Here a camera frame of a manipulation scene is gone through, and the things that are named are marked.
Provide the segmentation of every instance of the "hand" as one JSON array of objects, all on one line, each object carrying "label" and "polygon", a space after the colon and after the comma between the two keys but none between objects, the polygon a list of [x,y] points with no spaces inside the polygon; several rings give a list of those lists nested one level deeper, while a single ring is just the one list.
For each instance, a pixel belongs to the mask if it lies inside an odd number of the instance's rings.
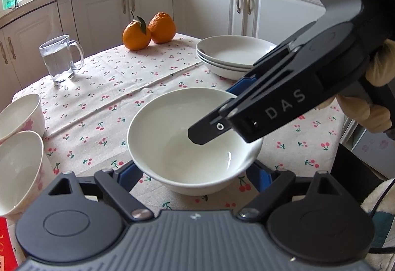
[{"label": "hand", "polygon": [[[384,86],[395,78],[395,41],[387,39],[384,42],[366,70],[365,77],[370,84],[376,87]],[[391,128],[390,111],[380,105],[370,105],[361,98],[345,97],[338,94],[319,104],[317,108],[327,107],[335,98],[343,113],[368,131],[381,133]]]}]

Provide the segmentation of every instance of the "beige glove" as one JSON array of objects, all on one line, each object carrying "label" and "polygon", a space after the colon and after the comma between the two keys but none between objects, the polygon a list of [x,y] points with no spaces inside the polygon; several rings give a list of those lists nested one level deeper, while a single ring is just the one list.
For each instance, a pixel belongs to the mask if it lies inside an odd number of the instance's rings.
[{"label": "beige glove", "polygon": [[[395,42],[387,39],[383,47],[376,53],[365,74],[373,86],[388,84],[395,78]],[[318,109],[330,105],[337,98],[343,113],[366,127],[372,133],[384,132],[392,126],[390,111],[380,105],[370,105],[367,101],[356,97],[333,96],[319,104]]]}]

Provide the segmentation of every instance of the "table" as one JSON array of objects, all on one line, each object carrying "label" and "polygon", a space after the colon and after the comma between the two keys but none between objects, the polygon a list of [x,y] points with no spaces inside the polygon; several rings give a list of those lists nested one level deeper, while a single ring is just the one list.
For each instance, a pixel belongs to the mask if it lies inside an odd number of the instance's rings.
[{"label": "table", "polygon": [[[15,94],[41,96],[45,150],[54,174],[73,170],[79,176],[104,168],[117,169],[131,160],[126,133],[133,116],[161,94],[187,87],[226,90],[234,82],[210,72],[196,57],[196,38],[176,34],[162,45],[153,42],[132,52],[115,47],[85,59],[72,80],[54,86],[46,76]],[[272,169],[287,168],[299,176],[330,171],[344,121],[334,102],[313,109],[264,138],[258,159]],[[211,195],[171,192],[146,174],[131,194],[153,210],[238,210],[257,195],[244,174]]]}]

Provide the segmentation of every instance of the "orange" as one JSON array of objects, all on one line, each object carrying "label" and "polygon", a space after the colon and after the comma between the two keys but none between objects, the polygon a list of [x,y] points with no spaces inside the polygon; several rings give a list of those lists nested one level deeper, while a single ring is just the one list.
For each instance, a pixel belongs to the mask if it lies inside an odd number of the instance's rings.
[{"label": "orange", "polygon": [[122,35],[122,41],[126,48],[130,49],[131,51],[139,51],[140,49],[144,49],[148,46],[151,41],[151,32],[144,25],[147,34],[144,34],[142,31],[142,23],[138,20],[133,20],[124,30]]},{"label": "orange", "polygon": [[157,13],[148,25],[152,40],[157,44],[167,43],[175,36],[175,25],[169,14]]}]

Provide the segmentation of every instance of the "green leaf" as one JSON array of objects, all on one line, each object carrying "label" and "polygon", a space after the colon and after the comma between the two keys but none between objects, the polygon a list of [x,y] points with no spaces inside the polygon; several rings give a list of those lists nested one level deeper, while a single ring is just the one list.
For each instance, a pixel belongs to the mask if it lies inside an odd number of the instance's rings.
[{"label": "green leaf", "polygon": [[147,25],[145,24],[144,19],[142,19],[139,16],[136,16],[136,19],[140,22],[141,25],[141,31],[143,32],[144,35],[147,35]]}]

